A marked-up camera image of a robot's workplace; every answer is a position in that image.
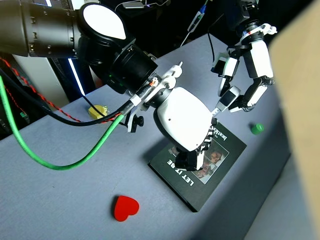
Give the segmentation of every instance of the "book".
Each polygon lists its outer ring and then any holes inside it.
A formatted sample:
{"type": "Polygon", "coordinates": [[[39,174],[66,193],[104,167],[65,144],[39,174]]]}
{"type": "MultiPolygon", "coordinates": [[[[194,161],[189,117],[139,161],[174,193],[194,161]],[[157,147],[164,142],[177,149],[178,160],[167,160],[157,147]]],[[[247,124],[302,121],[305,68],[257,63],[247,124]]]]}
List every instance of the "book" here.
{"type": "Polygon", "coordinates": [[[175,158],[179,152],[172,143],[149,163],[193,212],[201,209],[247,146],[221,123],[214,128],[213,136],[199,171],[175,168],[175,158]]]}

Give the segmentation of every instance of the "table surface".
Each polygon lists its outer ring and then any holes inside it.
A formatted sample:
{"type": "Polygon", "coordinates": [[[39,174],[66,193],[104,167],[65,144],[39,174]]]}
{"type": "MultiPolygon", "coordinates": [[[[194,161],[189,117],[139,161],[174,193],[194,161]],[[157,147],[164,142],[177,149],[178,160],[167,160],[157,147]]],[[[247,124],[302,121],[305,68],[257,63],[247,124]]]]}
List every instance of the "table surface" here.
{"type": "MultiPolygon", "coordinates": [[[[212,37],[215,53],[226,45],[212,37]]],[[[157,59],[158,72],[183,61],[177,85],[213,109],[220,79],[210,72],[212,53],[202,36],[157,59]]],[[[252,83],[241,61],[233,84],[245,91],[252,83]]],[[[87,96],[94,104],[116,109],[128,99],[108,86],[87,96]]],[[[63,110],[89,121],[81,98],[63,110]]],[[[30,159],[13,136],[0,142],[0,239],[240,239],[246,234],[290,153],[275,87],[250,112],[224,112],[219,121],[247,148],[200,212],[193,213],[148,167],[168,141],[157,129],[153,109],[142,112],[144,126],[136,133],[117,127],[86,164],[68,171],[47,169],[30,159]],[[263,123],[255,136],[249,124],[263,123]],[[280,148],[276,154],[273,150],[280,148]],[[140,203],[125,222],[113,217],[116,196],[140,203]]],[[[45,160],[66,165],[82,158],[108,124],[74,127],[46,116],[20,132],[45,160]]]]}

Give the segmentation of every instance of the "heart-shaped object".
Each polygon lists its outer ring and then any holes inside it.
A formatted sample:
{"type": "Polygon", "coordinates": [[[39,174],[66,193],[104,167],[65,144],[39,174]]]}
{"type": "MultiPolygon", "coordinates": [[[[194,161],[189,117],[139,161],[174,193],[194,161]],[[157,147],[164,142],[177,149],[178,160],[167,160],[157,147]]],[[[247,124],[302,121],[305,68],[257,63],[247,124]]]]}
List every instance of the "heart-shaped object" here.
{"type": "Polygon", "coordinates": [[[130,215],[137,214],[139,210],[139,203],[128,196],[119,196],[116,200],[114,208],[114,217],[117,221],[123,222],[130,215]]]}

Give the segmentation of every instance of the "white light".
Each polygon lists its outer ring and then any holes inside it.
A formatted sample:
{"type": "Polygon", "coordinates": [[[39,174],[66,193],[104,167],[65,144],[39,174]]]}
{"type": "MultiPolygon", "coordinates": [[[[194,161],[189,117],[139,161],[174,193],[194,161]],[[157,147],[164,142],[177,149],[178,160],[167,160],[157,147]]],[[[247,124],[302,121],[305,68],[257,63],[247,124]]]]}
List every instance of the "white light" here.
{"type": "Polygon", "coordinates": [[[52,7],[50,0],[45,0],[48,7],[52,7]]]}
{"type": "Polygon", "coordinates": [[[79,86],[80,92],[81,92],[82,95],[84,96],[84,95],[85,95],[85,92],[84,92],[84,89],[82,88],[82,85],[81,85],[81,83],[80,83],[80,80],[79,80],[78,74],[77,74],[77,72],[76,72],[74,63],[72,62],[72,59],[71,59],[71,58],[68,58],[68,61],[69,61],[70,67],[71,67],[71,69],[72,69],[73,75],[74,75],[74,77],[75,77],[76,83],[77,83],[78,86],[79,86]]]}

